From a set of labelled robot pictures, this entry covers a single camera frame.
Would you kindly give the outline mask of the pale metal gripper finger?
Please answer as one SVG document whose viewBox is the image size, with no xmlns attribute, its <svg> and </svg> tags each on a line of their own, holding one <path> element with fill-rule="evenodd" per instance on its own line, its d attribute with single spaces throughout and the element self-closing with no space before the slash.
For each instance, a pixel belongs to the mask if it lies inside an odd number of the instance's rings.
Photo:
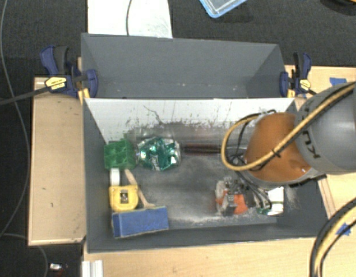
<svg viewBox="0 0 356 277">
<path fill-rule="evenodd" d="M 223 214 L 225 216 L 234 215 L 238 204 L 235 202 L 234 194 L 226 194 L 223 199 Z"/>
<path fill-rule="evenodd" d="M 224 194 L 238 194 L 238 180 L 233 177 L 224 177 Z"/>
</svg>

